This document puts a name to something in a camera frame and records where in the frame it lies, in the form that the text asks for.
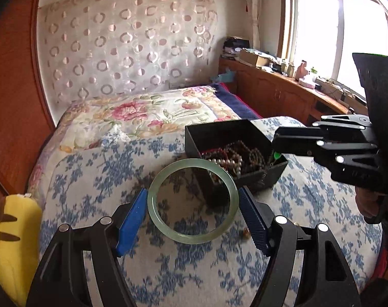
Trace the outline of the person's right hand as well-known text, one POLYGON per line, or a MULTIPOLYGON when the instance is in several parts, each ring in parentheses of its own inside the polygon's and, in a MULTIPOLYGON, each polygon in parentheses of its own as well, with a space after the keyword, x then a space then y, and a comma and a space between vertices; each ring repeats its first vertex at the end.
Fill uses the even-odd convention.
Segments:
POLYGON ((365 218, 372 218, 378 215, 379 205, 377 203, 378 198, 382 194, 375 193, 360 187, 355 187, 356 191, 356 204, 359 212, 365 218))

